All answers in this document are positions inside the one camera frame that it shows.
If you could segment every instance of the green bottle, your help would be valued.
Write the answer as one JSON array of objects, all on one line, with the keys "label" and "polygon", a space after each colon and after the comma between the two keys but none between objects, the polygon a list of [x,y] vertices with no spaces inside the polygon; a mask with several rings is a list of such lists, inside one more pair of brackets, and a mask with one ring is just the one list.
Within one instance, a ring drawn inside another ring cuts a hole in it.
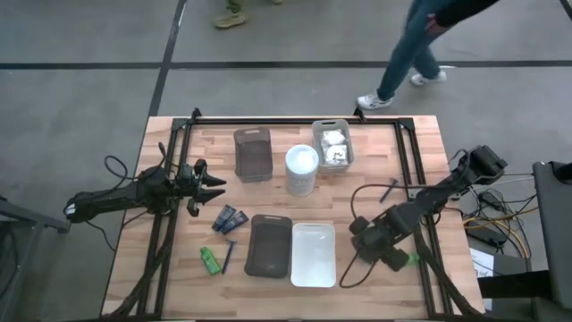
[{"label": "green bottle", "polygon": [[203,259],[206,269],[210,275],[217,275],[221,271],[221,266],[216,262],[213,252],[208,247],[200,249],[200,258]]}]

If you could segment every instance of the gray floor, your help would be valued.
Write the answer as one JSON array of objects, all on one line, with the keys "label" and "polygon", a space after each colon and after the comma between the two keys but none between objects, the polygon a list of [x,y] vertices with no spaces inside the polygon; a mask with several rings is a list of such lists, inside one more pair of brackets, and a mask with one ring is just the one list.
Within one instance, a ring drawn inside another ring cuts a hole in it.
[{"label": "gray floor", "polygon": [[[189,0],[173,61],[386,61],[408,0],[246,0],[247,25],[217,31],[223,1]],[[4,0],[0,63],[160,62],[175,0]],[[434,44],[443,61],[570,59],[572,21],[558,0],[503,0]],[[445,147],[491,145],[530,172],[534,161],[570,160],[572,68],[458,68],[430,89],[402,86],[384,114],[436,114]],[[115,183],[103,157],[132,171],[157,70],[0,71],[0,192],[12,202],[60,216],[77,191]],[[160,115],[350,114],[383,69],[170,71]],[[532,182],[498,186],[506,199]],[[465,210],[473,200],[462,201]],[[120,217],[99,216],[115,243]],[[538,215],[524,218],[533,268],[546,268]],[[22,299],[22,319],[93,318],[113,254],[98,231],[47,231]]]}]

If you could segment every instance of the toothpaste tube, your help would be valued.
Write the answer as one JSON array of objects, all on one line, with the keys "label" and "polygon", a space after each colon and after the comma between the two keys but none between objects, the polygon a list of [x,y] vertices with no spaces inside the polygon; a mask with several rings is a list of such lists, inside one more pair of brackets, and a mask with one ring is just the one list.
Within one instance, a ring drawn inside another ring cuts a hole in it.
[{"label": "toothpaste tube", "polygon": [[242,211],[239,211],[231,219],[229,219],[226,224],[224,224],[223,228],[221,228],[220,232],[223,234],[230,233],[234,228],[246,223],[248,221],[248,217],[244,215]]},{"label": "toothpaste tube", "polygon": [[229,206],[229,205],[224,205],[223,210],[221,210],[221,213],[218,215],[218,217],[216,218],[216,220],[214,221],[213,224],[213,230],[215,232],[219,232],[221,230],[221,228],[223,228],[224,224],[226,224],[226,222],[232,217],[232,215],[234,215],[236,213],[236,209]]}]

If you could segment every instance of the wooden tabletop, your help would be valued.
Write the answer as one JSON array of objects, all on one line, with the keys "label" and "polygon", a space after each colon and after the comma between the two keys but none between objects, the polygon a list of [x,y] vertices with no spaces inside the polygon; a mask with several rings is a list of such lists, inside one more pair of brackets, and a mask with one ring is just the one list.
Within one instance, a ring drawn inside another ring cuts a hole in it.
[{"label": "wooden tabletop", "polygon": [[[447,157],[435,116],[413,116],[427,183],[437,183],[449,174]],[[160,152],[157,143],[169,140],[171,117],[149,120],[139,159],[138,171],[157,164]],[[238,241],[225,275],[210,276],[200,259],[199,249],[208,246],[223,263],[228,243],[211,229],[225,204],[242,210],[247,216],[256,214],[288,216],[296,223],[327,223],[336,232],[335,249],[338,281],[355,254],[350,244],[348,226],[352,222],[349,197],[358,186],[374,182],[402,181],[400,160],[393,127],[388,125],[350,126],[355,162],[345,174],[322,175],[316,180],[314,192],[305,198],[291,196],[285,188],[284,157],[286,151],[300,143],[312,145],[309,125],[271,125],[273,148],[273,179],[269,182],[241,183],[234,173],[234,142],[232,134],[239,128],[253,126],[194,126],[191,134],[189,163],[204,158],[209,173],[226,180],[226,193],[201,208],[200,216],[189,216],[183,200],[176,226],[169,281],[166,289],[163,318],[425,318],[425,303],[417,266],[392,272],[378,264],[369,278],[353,289],[337,285],[329,289],[298,288],[289,278],[269,279],[244,273],[248,255],[250,224],[247,223],[228,237]],[[411,169],[413,158],[408,156]],[[406,199],[403,191],[393,191],[379,204],[384,188],[365,189],[357,195],[356,212],[373,218],[384,209]],[[125,220],[140,213],[132,209]],[[147,255],[152,216],[143,216],[121,234],[114,267],[105,298],[103,312],[113,311],[140,278]],[[458,213],[444,211],[437,225],[445,269],[453,283],[471,304],[483,310],[475,270],[469,254],[467,237]],[[399,245],[415,251],[413,237]],[[346,284],[361,279],[369,266],[357,261],[350,270]],[[440,308],[437,282],[432,275],[433,294]],[[155,300],[156,284],[152,284],[150,305]]]}]

